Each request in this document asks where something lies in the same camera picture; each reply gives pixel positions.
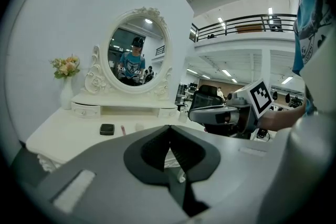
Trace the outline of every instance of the flower vase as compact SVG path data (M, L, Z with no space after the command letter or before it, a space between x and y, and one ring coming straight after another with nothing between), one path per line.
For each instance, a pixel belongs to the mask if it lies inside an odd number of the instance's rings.
M71 85L71 79L72 77L66 77L64 78L64 84L63 89L61 92L61 107L63 109L71 109L71 99L74 97L74 93L72 91L72 85Z

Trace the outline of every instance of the vanity table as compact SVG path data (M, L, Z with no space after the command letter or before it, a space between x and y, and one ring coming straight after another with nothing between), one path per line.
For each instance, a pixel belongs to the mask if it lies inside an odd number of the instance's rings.
M111 40L114 40L113 34L120 25L139 18L151 20L157 25L166 49L159 74L149 83L132 87L123 84L112 73L107 52ZM169 101L172 45L168 27L160 12L155 8L128 11L116 19L111 32L112 35L109 34L105 42L94 46L85 85L72 99L71 110L58 109L26 142L27 149L38 155L46 171L54 171L93 145L109 139L122 139L124 135L132 135L143 129L168 124L204 131L203 126L189 119L179 121L180 111ZM114 135L100 135L101 124L114 124ZM165 167L178 166L169 150Z

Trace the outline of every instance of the balcony railing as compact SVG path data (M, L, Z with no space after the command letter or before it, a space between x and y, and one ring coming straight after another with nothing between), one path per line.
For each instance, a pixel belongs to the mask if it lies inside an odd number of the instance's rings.
M198 42L232 33L291 32L297 16L295 14L257 14L225 20L202 28L192 24L189 39Z
M156 49L155 56L160 55L160 54L164 54L164 52L165 52L165 48L164 48L164 45L163 45L162 47Z

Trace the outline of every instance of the blue t-shirt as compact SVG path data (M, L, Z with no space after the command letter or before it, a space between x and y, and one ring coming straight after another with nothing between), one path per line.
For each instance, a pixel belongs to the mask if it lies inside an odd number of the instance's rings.
M126 77L132 78L136 71L145 69L145 59L142 56L133 56L132 52L124 52L120 58L124 64Z
M335 26L334 22L327 0L301 0L294 23L296 45L292 70L295 74L300 75L301 69L322 45L329 30ZM306 98L306 113L310 114L316 108L307 87Z

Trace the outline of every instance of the table surface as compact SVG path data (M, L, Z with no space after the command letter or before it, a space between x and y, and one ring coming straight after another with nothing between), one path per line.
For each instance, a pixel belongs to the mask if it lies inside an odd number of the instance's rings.
M151 110L105 110L102 113L100 118L84 119L75 116L71 110L60 108L29 137L26 147L33 153L64 164L97 143L123 136L122 125L126 135L136 132L137 123L142 124L144 129L170 124L204 131L203 126L189 119L186 123L178 121L179 111L169 119L160 119ZM103 123L114 124L114 135L99 134Z

